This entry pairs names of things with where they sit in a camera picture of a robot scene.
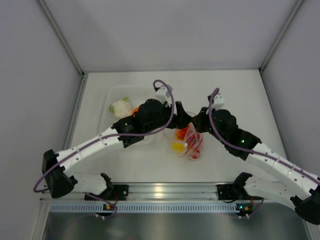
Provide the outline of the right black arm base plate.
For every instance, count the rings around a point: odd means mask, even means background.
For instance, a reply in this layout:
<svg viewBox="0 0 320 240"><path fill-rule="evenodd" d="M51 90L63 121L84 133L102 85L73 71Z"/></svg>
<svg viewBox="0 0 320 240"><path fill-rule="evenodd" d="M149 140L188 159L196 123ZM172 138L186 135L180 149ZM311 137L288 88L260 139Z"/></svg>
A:
<svg viewBox="0 0 320 240"><path fill-rule="evenodd" d="M239 200L239 191L233 184L218 184L217 186L218 199L222 201Z"/></svg>

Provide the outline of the fake orange bell pepper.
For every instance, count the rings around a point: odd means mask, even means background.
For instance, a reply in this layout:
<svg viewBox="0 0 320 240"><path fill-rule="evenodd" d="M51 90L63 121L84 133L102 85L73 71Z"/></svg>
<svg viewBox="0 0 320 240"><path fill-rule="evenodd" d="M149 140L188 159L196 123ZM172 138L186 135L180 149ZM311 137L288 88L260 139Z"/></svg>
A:
<svg viewBox="0 0 320 240"><path fill-rule="evenodd" d="M189 126L183 128L183 129L176 129L175 131L175 138L177 140L184 141L187 139L187 137L190 135Z"/></svg>

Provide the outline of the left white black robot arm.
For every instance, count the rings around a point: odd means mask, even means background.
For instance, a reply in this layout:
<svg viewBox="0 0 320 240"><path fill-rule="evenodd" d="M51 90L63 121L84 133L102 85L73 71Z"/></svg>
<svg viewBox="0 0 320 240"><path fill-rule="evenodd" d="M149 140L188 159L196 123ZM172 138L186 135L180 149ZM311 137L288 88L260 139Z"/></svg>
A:
<svg viewBox="0 0 320 240"><path fill-rule="evenodd" d="M57 199L75 192L85 192L109 199L114 186L110 177L101 173L85 177L80 170L94 160L114 151L125 149L144 140L146 136L168 129L183 129L192 117L182 103L161 103L148 99L132 115L119 119L104 132L73 148L43 154L42 173L52 198Z"/></svg>

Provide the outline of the fake white cauliflower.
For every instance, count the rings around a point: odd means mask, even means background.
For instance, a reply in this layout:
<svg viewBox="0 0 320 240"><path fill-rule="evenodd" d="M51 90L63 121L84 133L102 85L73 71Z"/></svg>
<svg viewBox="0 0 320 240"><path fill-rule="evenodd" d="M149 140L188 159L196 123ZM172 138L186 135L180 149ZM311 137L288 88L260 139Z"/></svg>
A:
<svg viewBox="0 0 320 240"><path fill-rule="evenodd" d="M109 112L116 118L122 119L132 114L132 107L128 97L113 102L109 106Z"/></svg>

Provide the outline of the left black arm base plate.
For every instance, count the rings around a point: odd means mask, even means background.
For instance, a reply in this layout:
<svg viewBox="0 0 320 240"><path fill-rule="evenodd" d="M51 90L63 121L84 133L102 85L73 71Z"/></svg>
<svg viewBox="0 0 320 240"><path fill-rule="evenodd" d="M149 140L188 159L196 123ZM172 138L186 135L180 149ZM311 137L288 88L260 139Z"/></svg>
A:
<svg viewBox="0 0 320 240"><path fill-rule="evenodd" d="M112 189L108 188L103 191L100 195L89 193L84 196L85 201L126 201L129 195L129 185L126 184L115 184Z"/></svg>

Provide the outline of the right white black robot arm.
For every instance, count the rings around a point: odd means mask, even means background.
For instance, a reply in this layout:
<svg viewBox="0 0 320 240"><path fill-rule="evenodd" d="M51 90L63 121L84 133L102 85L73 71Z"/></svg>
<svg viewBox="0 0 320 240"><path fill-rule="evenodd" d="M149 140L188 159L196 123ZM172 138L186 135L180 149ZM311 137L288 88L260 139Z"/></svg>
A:
<svg viewBox="0 0 320 240"><path fill-rule="evenodd" d="M276 179L275 182L249 176L233 186L240 199L261 197L293 209L305 221L320 223L320 177L310 173L271 150L260 138L238 127L228 110L203 107L192 123L201 133L219 140L233 156L252 164Z"/></svg>

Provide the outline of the fake yellow lemon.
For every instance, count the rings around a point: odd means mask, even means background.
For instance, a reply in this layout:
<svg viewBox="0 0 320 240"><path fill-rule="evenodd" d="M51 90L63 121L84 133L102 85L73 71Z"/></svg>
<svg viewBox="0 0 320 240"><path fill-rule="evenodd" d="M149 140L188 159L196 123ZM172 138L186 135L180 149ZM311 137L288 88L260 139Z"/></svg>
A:
<svg viewBox="0 0 320 240"><path fill-rule="evenodd" d="M188 149L188 145L181 141L171 142L170 147L176 154L184 154Z"/></svg>

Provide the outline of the clear zip top bag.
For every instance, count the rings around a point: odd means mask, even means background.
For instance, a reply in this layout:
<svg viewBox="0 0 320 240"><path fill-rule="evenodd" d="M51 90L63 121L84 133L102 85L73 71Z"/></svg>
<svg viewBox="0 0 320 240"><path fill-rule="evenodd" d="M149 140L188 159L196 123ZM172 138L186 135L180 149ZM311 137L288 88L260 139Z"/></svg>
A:
<svg viewBox="0 0 320 240"><path fill-rule="evenodd" d="M203 150L204 136L196 131L192 123L183 129L164 129L166 138L171 150L179 157L188 157L197 160L201 157Z"/></svg>

